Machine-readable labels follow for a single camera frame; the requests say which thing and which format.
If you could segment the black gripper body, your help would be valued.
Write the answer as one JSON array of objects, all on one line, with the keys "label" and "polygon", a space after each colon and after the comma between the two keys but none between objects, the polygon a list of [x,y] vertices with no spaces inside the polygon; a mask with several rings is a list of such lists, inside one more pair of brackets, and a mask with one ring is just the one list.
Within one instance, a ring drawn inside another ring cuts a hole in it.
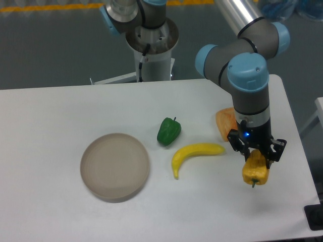
[{"label": "black gripper body", "polygon": [[271,119],[256,127],[249,127],[246,120],[237,122],[240,140],[247,143],[249,148],[258,149],[265,153],[270,140],[273,138],[271,133]]}]

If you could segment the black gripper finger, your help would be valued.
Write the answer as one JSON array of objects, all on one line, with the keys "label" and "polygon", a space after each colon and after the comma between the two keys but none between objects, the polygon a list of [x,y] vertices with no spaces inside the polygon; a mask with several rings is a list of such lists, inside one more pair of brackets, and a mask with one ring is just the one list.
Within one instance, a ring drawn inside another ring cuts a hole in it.
[{"label": "black gripper finger", "polygon": [[243,143],[240,140],[238,130],[231,129],[227,135],[227,138],[233,150],[240,152],[240,154],[244,156],[245,161],[247,161],[250,156],[249,146],[247,143]]},{"label": "black gripper finger", "polygon": [[274,162],[279,162],[284,149],[286,147],[287,141],[284,139],[271,139],[270,145],[265,152],[266,167],[270,169]]}]

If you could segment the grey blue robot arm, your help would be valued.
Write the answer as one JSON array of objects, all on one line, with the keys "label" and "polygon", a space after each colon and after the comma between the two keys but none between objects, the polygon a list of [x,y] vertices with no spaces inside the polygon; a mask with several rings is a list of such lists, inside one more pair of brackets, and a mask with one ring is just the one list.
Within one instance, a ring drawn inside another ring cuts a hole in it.
[{"label": "grey blue robot arm", "polygon": [[[290,34],[285,25],[265,19],[252,1],[216,5],[237,40],[224,47],[202,47],[195,68],[232,96],[237,123],[228,133],[232,148],[245,158],[257,149],[270,167],[280,160],[286,141],[272,136],[266,62],[289,47]],[[138,82],[170,80],[171,51],[179,33],[166,17],[165,1],[108,1],[100,12],[111,33],[126,35]]]}]

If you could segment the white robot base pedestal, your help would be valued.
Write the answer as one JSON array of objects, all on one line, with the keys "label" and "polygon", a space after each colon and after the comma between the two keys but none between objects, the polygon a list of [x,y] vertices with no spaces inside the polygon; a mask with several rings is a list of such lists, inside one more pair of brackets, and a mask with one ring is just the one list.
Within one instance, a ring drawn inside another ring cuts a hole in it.
[{"label": "white robot base pedestal", "polygon": [[126,41],[134,53],[135,72],[94,82],[94,85],[134,82],[169,81],[175,59],[172,50],[178,43],[176,24],[166,18],[156,29],[142,26],[126,33]]}]

